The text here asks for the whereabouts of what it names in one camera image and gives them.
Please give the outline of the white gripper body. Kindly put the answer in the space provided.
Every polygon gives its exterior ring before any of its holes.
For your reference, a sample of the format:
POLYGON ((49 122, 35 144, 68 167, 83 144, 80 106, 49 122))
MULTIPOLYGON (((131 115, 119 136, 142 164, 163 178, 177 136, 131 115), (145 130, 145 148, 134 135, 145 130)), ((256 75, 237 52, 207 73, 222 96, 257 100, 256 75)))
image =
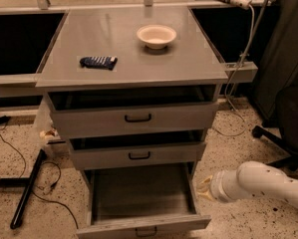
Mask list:
POLYGON ((210 180, 210 193, 218 202, 234 202, 236 200, 236 189, 237 179, 234 170, 216 172, 210 180))

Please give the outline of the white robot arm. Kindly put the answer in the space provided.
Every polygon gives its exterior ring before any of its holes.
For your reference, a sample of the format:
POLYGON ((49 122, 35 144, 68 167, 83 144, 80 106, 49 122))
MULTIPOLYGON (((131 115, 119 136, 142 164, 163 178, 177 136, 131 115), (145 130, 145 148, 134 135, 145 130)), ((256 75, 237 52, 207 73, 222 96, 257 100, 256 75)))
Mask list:
POLYGON ((235 170, 221 170, 209 175, 196 185, 196 193, 220 203, 266 197, 298 209, 298 179, 257 161, 247 161, 235 170))

